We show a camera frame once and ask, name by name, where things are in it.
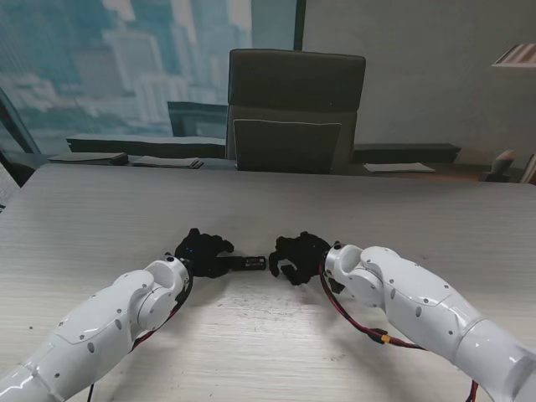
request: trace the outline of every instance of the glass window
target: glass window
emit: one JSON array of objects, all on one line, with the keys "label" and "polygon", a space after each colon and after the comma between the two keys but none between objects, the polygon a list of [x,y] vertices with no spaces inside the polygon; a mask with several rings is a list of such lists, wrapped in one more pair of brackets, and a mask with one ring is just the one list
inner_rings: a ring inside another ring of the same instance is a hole
[{"label": "glass window", "polygon": [[[295,7],[281,0],[3,0],[0,88],[46,155],[68,152],[65,138],[78,134],[223,138],[220,110],[204,118],[209,111],[200,107],[193,129],[180,134],[168,102],[226,106],[229,51],[252,47],[253,33],[259,47],[291,49]],[[4,134],[0,142],[13,147]]]}]

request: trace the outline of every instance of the black cable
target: black cable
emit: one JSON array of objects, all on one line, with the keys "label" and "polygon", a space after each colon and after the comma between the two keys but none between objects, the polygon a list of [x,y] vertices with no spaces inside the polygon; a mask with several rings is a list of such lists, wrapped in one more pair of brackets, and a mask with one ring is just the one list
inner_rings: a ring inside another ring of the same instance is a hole
[{"label": "black cable", "polygon": [[95,388],[95,384],[92,384],[90,386],[90,393],[87,395],[87,402],[91,402],[91,397],[93,396],[93,389]]}]

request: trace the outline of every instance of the wooden table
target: wooden table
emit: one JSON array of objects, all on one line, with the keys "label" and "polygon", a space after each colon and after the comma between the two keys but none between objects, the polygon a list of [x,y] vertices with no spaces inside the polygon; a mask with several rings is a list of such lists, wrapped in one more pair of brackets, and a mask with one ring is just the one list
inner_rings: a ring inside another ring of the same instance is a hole
[{"label": "wooden table", "polygon": [[[0,371],[66,312],[174,250],[192,227],[245,255],[268,255],[279,235],[303,230],[388,246],[533,347],[535,203],[528,185],[48,165],[0,214]],[[343,304],[393,331],[378,309],[349,297]],[[431,353],[353,330],[318,279],[292,287],[251,272],[196,280],[179,314],[97,384],[94,402],[462,402],[469,387]]]}]

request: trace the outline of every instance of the desk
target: desk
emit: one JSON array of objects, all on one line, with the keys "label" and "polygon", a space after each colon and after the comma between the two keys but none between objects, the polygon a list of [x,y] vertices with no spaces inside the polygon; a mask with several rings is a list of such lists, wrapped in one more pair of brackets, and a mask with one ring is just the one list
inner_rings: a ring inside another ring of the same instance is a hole
[{"label": "desk", "polygon": [[[534,347],[535,203],[533,186],[514,184],[50,164],[0,214],[0,370],[191,227],[246,255],[268,255],[277,236],[302,230],[391,247]],[[343,304],[392,331],[380,311]],[[295,288],[251,272],[196,280],[179,314],[97,384],[94,401],[452,402],[469,387],[431,353],[355,331],[318,280]]]},{"label": "desk", "polygon": [[[236,170],[236,161],[226,159],[204,158],[204,170]],[[466,182],[477,182],[480,173],[489,172],[488,165],[467,165],[459,163],[425,163],[426,166],[435,169],[433,173],[417,172],[391,172],[372,173],[365,169],[362,163],[352,163],[346,167],[338,167],[333,170],[334,175],[343,176],[369,176],[371,178],[423,178],[428,180],[460,180]],[[513,183],[518,183],[523,175],[523,170],[515,167],[508,169],[507,174],[512,178]]]}]

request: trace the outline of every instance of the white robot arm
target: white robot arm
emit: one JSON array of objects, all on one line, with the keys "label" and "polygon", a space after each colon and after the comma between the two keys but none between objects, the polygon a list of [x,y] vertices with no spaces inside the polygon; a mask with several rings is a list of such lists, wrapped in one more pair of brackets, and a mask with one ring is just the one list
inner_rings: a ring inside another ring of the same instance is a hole
[{"label": "white robot arm", "polygon": [[536,355],[482,316],[452,286],[384,247],[336,244],[325,272],[422,348],[446,358],[496,402],[536,395]]},{"label": "white robot arm", "polygon": [[63,402],[112,370],[142,332],[167,321],[191,281],[172,256],[120,276],[65,316],[37,350],[0,379],[0,402]]}]

